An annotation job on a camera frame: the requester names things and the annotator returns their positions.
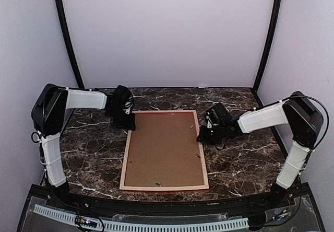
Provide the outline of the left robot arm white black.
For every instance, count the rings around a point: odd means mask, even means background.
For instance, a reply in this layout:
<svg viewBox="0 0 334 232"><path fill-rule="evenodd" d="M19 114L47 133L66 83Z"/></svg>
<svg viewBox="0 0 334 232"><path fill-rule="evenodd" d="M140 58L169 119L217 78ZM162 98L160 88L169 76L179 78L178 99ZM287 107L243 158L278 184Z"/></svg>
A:
<svg viewBox="0 0 334 232"><path fill-rule="evenodd" d="M31 117L35 143L40 145L41 163L51 186L66 184L63 171L60 136L69 109L103 110L114 128L135 130L134 96L125 86L119 85L111 94L93 89L74 89L47 84L38 97Z"/></svg>

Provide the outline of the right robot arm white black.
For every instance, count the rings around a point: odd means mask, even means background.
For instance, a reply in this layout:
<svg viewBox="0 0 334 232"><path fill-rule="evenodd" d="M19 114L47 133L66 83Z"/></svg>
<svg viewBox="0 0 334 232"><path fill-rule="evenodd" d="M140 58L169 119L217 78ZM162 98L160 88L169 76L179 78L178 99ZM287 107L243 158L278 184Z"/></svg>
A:
<svg viewBox="0 0 334 232"><path fill-rule="evenodd" d="M197 141L203 144L220 145L242 134L277 125L288 125L293 134L292 147L277 176L275 188L266 197L266 203L277 208L287 198L288 189L304 170L312 151L323 140L319 137L323 124L329 123L329 116L314 105L315 98L295 91L291 96L253 108L238 116L232 116L222 103L217 103L205 112L206 123L199 129Z"/></svg>

